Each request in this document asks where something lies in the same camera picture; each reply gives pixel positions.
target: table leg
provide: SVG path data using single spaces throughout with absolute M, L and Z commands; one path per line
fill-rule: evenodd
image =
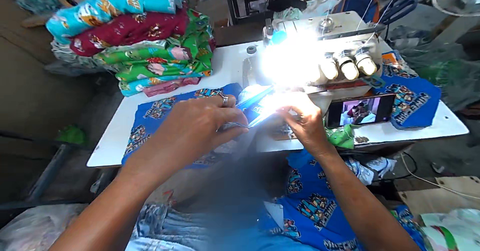
M 227 4 L 229 5 L 228 9 L 229 9 L 229 12 L 230 12 L 230 17 L 232 19 L 232 24 L 237 25 L 238 22 L 237 22 L 237 17 L 235 16 L 235 11 L 233 10 L 232 0 L 226 0 L 226 1 L 227 1 Z

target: scissors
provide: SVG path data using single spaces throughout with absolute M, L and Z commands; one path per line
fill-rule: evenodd
M 381 9 L 382 19 L 380 23 L 389 25 L 398 19 L 405 17 L 405 15 L 417 8 L 418 0 L 392 0 L 390 6 L 385 6 Z

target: pink fabric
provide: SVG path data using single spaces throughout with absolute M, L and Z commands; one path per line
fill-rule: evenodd
M 171 91 L 176 90 L 180 86 L 185 86 L 189 84 L 198 84 L 199 82 L 200 82 L 200 78 L 178 79 L 178 80 L 163 82 L 163 83 L 145 88 L 143 89 L 143 92 L 145 93 L 145 95 L 147 95 L 147 97 L 152 97 L 154 95 L 170 93 Z

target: turquoise fabric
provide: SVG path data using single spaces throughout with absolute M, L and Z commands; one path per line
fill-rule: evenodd
M 60 9 L 46 23 L 50 33 L 63 44 L 87 29 L 111 21 L 120 14 L 146 11 L 175 14 L 183 0 L 85 0 L 75 7 Z

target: red fabric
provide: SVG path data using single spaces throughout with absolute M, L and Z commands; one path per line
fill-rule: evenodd
M 166 94 L 170 93 L 173 90 L 176 90 L 180 86 L 185 86 L 189 84 L 198 84 L 200 82 L 200 78 L 186 78 L 186 79 L 177 79 L 168 82 L 162 82 L 160 84 L 153 85 L 151 87 L 147 87 L 143 89 L 143 92 L 147 97 L 152 97 L 154 95 Z
M 175 15 L 158 12 L 124 14 L 76 35 L 70 48 L 78 55 L 93 56 L 110 46 L 165 39 L 174 33 L 184 35 L 188 23 L 186 8 L 179 9 Z

